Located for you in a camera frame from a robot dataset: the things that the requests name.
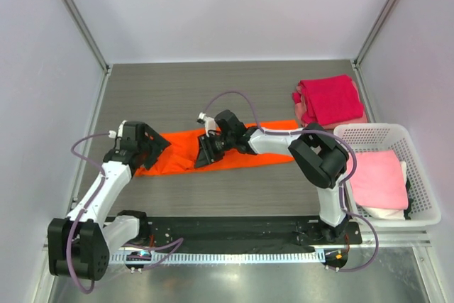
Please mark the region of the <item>orange t shirt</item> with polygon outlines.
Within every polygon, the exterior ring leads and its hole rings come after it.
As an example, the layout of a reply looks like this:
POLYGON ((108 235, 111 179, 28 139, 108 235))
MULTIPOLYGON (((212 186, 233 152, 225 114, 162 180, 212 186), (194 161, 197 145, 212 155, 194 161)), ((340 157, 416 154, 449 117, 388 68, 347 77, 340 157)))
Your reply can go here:
POLYGON ((287 155, 269 153, 264 155, 248 155, 241 154, 233 149, 226 152, 222 160, 211 165, 195 168, 195 161, 199 152, 197 138, 204 132, 204 129, 198 128, 189 131, 165 133, 163 136, 171 142, 171 146, 165 149, 158 158, 158 161, 149 170, 141 167, 135 172, 135 176, 158 177, 184 173, 214 172, 238 168, 261 167, 294 161, 293 157, 287 155))

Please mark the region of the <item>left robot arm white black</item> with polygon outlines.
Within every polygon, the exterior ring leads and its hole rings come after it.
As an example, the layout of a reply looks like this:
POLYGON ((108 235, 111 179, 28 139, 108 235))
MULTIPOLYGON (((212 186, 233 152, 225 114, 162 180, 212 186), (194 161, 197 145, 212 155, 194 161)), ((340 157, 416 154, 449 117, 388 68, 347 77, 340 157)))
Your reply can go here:
POLYGON ((64 218, 48 225, 48 268, 56 277, 100 280, 110 256, 129 242, 137 246, 150 240, 146 213, 123 210, 106 223, 111 207, 135 173, 149 170, 171 143, 142 121, 122 121, 115 131, 105 134, 113 148, 101 163, 72 150, 98 170, 98 175, 79 203, 64 218))

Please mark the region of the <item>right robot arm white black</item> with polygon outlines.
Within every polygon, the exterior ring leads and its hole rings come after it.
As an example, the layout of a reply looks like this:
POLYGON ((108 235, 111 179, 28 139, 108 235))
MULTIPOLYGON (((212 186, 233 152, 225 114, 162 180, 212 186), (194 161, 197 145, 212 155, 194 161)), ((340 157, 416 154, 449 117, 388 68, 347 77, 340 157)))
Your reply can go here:
POLYGON ((347 214, 340 204, 339 182, 347 170, 348 152, 320 125, 297 130, 267 130, 246 127, 230 110, 212 118, 201 112, 197 122, 205 132, 198 137, 196 169, 223 160, 230 150, 244 155, 293 157, 305 178, 317 189, 319 234, 328 243, 344 237, 347 214))

